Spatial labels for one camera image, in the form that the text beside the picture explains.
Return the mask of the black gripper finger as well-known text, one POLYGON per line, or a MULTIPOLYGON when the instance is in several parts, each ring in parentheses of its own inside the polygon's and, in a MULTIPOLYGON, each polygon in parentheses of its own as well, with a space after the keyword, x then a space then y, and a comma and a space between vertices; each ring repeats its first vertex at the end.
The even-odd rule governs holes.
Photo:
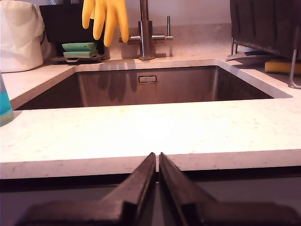
POLYGON ((156 172, 156 156, 150 153, 110 193, 92 201, 47 202, 30 207, 18 226, 134 226, 156 172))
POLYGON ((182 226, 297 226, 291 207, 267 202, 221 202, 189 179, 164 153, 159 181, 182 226))

